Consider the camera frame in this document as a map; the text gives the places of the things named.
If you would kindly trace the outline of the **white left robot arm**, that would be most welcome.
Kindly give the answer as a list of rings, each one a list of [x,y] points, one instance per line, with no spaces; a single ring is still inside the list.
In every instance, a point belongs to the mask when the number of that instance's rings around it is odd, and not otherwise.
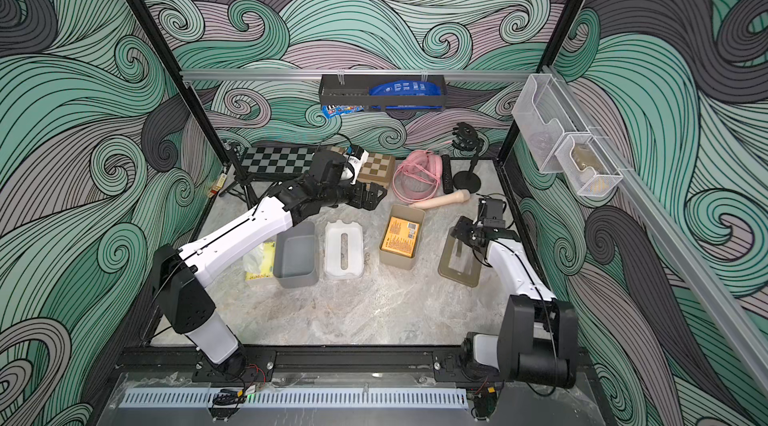
[[[190,340],[211,365],[241,371],[242,343],[216,311],[207,287],[235,261],[322,208],[345,204],[374,211],[386,195],[374,183],[329,185],[309,177],[280,183],[258,205],[215,232],[179,248],[158,248],[150,274],[154,299],[174,332]]]

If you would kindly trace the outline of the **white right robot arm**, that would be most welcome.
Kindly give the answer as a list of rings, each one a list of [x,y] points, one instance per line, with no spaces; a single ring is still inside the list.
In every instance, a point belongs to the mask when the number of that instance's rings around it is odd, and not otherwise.
[[[506,226],[505,211],[504,201],[482,197],[477,217],[460,217],[451,231],[482,255],[480,263],[496,273],[507,294],[500,331],[468,334],[463,361],[502,381],[570,389],[576,381],[578,317],[540,279],[517,232]]]

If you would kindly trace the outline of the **khaki tissue box base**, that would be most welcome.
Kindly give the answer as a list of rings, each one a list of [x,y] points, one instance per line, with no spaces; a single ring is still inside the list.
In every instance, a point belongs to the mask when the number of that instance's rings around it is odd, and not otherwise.
[[[381,264],[410,271],[423,236],[425,212],[405,205],[393,205],[379,246]]]

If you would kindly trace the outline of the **orange tissue paper pack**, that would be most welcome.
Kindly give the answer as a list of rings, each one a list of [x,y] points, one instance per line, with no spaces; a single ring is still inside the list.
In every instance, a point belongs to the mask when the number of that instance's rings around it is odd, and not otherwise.
[[[412,258],[421,225],[399,217],[391,217],[387,225],[381,250],[398,256]]]

